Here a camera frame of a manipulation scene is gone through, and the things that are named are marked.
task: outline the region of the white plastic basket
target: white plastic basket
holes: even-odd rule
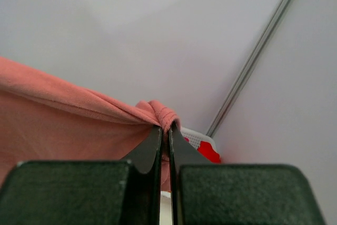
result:
[[[204,141],[208,142],[212,146],[213,150],[217,152],[215,142],[209,136],[183,127],[180,131],[184,137],[188,138],[190,145],[192,145],[196,150],[200,147],[200,142]]]

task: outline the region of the white wall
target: white wall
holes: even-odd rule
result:
[[[293,0],[218,130],[229,162],[289,163],[337,224],[337,2]]]
[[[0,54],[205,132],[279,0],[0,0]]]

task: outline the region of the metal rod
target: metal rod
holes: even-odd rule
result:
[[[227,95],[223,105],[221,106],[219,112],[217,113],[215,119],[213,120],[210,128],[207,131],[207,135],[210,137],[214,137],[216,131],[218,130],[220,124],[222,123],[223,119],[227,116],[229,110],[233,106],[234,102],[236,101],[239,93],[241,92],[242,88],[246,84],[247,80],[251,76],[257,60],[259,56],[268,42],[271,34],[276,28],[279,20],[282,17],[286,7],[288,6],[290,0],[281,0],[279,5],[277,6],[275,12],[273,13],[271,19],[269,20],[266,28],[264,29],[261,37],[257,41],[252,53],[250,54],[248,60],[244,64],[241,72],[239,73],[238,77],[236,78],[234,85],[232,86],[229,94]]]

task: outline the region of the pink towel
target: pink towel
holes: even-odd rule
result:
[[[153,124],[167,133],[173,121],[180,125],[158,101],[133,107],[0,57],[0,183],[19,161],[120,159]],[[163,159],[162,190],[169,190]]]

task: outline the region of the gray wall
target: gray wall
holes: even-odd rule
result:
[[[206,132],[279,0],[0,0],[0,55]]]
[[[218,130],[225,160],[289,163],[337,224],[337,1],[293,0]]]

